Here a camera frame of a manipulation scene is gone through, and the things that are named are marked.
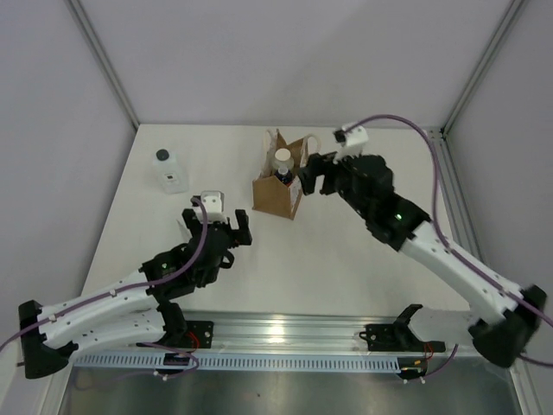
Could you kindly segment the orange bottle blue cap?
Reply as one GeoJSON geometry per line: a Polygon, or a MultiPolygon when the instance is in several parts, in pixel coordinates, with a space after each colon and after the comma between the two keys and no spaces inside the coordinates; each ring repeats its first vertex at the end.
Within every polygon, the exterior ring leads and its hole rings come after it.
{"type": "Polygon", "coordinates": [[[280,166],[276,169],[274,176],[285,186],[290,186],[294,180],[293,174],[286,166],[280,166]]]}

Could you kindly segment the green bottle white cap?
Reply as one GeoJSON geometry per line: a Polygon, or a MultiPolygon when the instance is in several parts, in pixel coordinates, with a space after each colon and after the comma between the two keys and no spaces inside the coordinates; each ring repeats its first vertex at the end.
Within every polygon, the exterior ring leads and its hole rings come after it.
{"type": "Polygon", "coordinates": [[[287,148],[280,148],[275,151],[274,156],[271,158],[270,165],[273,173],[276,173],[279,169],[292,171],[295,167],[295,160],[290,150],[287,148]]]}

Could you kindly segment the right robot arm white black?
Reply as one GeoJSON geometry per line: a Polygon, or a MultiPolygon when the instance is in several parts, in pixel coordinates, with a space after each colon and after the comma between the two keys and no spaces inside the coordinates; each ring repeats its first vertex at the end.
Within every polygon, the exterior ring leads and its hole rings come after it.
{"type": "Polygon", "coordinates": [[[431,217],[395,192],[393,173],[381,156],[313,154],[299,170],[304,194],[339,195],[364,220],[371,235],[432,271],[469,304],[468,312],[416,307],[397,319],[393,337],[403,349],[433,340],[471,344],[492,364],[508,368],[535,335],[547,302],[536,285],[501,277],[438,233],[431,217]]]}

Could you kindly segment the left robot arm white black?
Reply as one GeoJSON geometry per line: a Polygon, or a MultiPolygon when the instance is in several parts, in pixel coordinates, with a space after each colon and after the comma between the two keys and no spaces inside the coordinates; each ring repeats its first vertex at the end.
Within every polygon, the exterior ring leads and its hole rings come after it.
{"type": "Polygon", "coordinates": [[[175,299],[216,281],[232,267],[232,249],[252,242],[249,217],[200,207],[182,213],[189,241],[157,254],[128,277],[97,293],[46,306],[28,300],[18,307],[26,378],[47,377],[82,355],[133,343],[183,346],[188,324],[175,299]]]}

